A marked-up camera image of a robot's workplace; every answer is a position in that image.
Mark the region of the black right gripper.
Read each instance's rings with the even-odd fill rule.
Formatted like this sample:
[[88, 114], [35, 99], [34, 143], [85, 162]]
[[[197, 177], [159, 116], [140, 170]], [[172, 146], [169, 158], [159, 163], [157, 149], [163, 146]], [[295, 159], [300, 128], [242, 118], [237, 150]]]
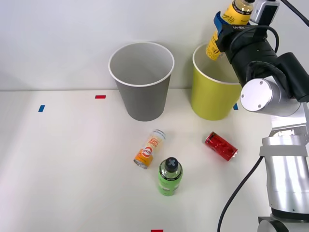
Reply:
[[215, 42], [220, 52], [225, 52], [230, 49], [235, 41], [245, 34], [252, 37], [256, 30], [266, 29], [267, 25], [230, 25], [221, 17], [221, 12], [218, 11], [213, 20], [218, 34], [218, 39]]

